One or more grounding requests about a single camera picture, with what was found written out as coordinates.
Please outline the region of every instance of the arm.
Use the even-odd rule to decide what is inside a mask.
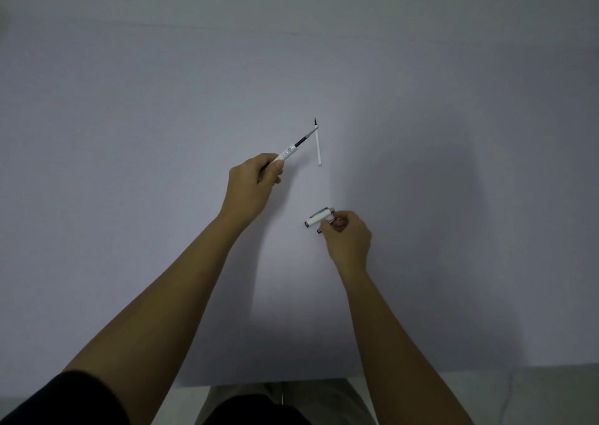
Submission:
[[[280,182],[283,162],[258,182],[260,168],[276,156],[261,154],[231,169],[218,217],[66,366],[106,384],[132,424],[151,423],[167,395],[229,250]]]
[[[412,342],[366,272],[371,233],[353,212],[320,229],[348,294],[353,329],[380,425],[469,424],[470,417]]]

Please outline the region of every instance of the gray floor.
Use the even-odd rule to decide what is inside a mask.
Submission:
[[[443,374],[443,379],[477,425],[599,423],[599,364]],[[372,411],[363,378],[351,378]],[[173,389],[155,425],[193,424],[208,387]],[[0,398],[0,418],[22,398]]]

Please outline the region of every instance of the pants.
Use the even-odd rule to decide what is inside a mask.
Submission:
[[[250,394],[264,394],[278,405],[293,406],[312,425],[375,425],[362,397],[346,379],[217,385],[210,388],[196,425],[229,398]]]

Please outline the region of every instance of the black shirt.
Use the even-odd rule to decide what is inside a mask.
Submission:
[[[61,373],[8,414],[2,425],[129,424],[118,398],[99,379],[87,373]],[[291,406],[276,405],[266,395],[242,395],[220,404],[205,425],[260,423],[264,425],[310,425]]]

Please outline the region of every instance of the left hand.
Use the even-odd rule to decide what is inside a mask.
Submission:
[[[246,160],[229,171],[229,185],[221,215],[231,217],[244,227],[258,217],[266,206],[274,184],[281,182],[284,162],[279,160],[269,166],[258,182],[260,170],[277,158],[278,154],[260,154]]]

